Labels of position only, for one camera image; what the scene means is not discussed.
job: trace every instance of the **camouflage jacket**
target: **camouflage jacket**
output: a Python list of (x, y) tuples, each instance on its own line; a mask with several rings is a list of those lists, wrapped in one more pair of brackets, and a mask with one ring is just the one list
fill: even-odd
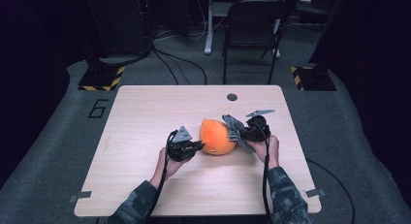
[[(313, 223), (307, 212), (307, 203), (281, 167), (269, 170), (269, 189), (273, 203), (274, 223)], [(144, 181), (109, 217), (108, 224), (145, 223), (157, 190)]]

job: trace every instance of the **chair backrest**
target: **chair backrest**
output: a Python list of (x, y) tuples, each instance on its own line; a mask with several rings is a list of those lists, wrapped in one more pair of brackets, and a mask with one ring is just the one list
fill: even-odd
[(290, 7), (282, 0), (239, 0), (228, 11), (230, 18), (285, 19)]

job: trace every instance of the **hand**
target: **hand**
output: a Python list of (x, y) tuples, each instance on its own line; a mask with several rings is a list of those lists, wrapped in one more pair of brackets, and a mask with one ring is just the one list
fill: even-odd
[[(158, 154), (157, 166), (155, 167), (154, 175), (150, 180), (150, 183), (155, 188), (158, 188), (158, 186), (160, 185), (161, 176), (163, 174), (163, 169), (164, 169), (164, 157), (165, 156), (166, 156), (166, 149), (163, 147)], [(169, 177), (174, 175), (183, 164), (187, 163), (190, 160), (191, 158), (186, 159), (181, 162), (177, 162), (177, 161), (174, 161), (173, 159), (170, 159), (167, 165), (167, 174), (166, 174), (165, 181), (167, 181)]]
[[(266, 142), (250, 142), (246, 141), (248, 144), (253, 146), (256, 150), (258, 158), (264, 163), (266, 160), (267, 155), (267, 147)], [(271, 135), (269, 136), (269, 169), (279, 167), (278, 163), (278, 148), (279, 148), (279, 141), (276, 136)]]

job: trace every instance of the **orange object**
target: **orange object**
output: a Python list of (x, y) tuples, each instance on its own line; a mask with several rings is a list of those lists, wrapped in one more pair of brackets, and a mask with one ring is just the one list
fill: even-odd
[(219, 120), (203, 119), (200, 140), (205, 145), (203, 151), (213, 155), (226, 154), (236, 146), (236, 142), (229, 140), (227, 125)]

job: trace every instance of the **gray floor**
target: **gray floor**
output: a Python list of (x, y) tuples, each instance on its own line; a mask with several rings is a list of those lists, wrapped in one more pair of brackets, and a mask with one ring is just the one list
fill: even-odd
[[(411, 211), (403, 202), (385, 167), (375, 159), (363, 134), (362, 125), (349, 94), (331, 73), (337, 91), (298, 91), (291, 66), (307, 66), (319, 38), (313, 27), (288, 25), (281, 43), (272, 84), (282, 87), (305, 156), (333, 172), (352, 196), (356, 223), (411, 223)], [(204, 55), (206, 37), (189, 41), (174, 37), (156, 41), (159, 49), (200, 64), (208, 84), (222, 83), (221, 57), (223, 34), (214, 35), (212, 55)], [(233, 58), (244, 58), (233, 53)], [(172, 61), (180, 84), (187, 84)], [(179, 62), (191, 84), (203, 84), (202, 73)], [(255, 66), (231, 66), (228, 84), (265, 84), (267, 73), (250, 73)], [(114, 101), (114, 91), (79, 91), (78, 82), (87, 69), (85, 62), (68, 68), (71, 83), (66, 96), (30, 151), (0, 191), (0, 223), (94, 223), (93, 218), (74, 215), (75, 203), (67, 203), (80, 192), (96, 146)], [(154, 53), (127, 66), (120, 85), (175, 84), (165, 65)], [(102, 118), (87, 118), (98, 99), (107, 107)], [(327, 195), (321, 198), (322, 210), (313, 214), (316, 223), (350, 223), (350, 202), (336, 180), (309, 163), (314, 183)], [(185, 218), (184, 223), (254, 223), (252, 218)], [(157, 223), (170, 223), (157, 220)]]

